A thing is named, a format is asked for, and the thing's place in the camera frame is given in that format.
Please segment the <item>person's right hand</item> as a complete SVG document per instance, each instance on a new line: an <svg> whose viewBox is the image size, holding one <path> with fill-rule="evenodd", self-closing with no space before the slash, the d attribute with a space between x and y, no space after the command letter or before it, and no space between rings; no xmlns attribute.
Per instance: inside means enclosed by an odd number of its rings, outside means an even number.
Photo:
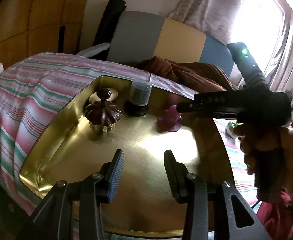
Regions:
<svg viewBox="0 0 293 240"><path fill-rule="evenodd" d="M234 132L243 138L240 147L248 174L255 175L257 198L276 203L283 191L293 198L293 129L279 127L261 134L240 125Z"/></svg>

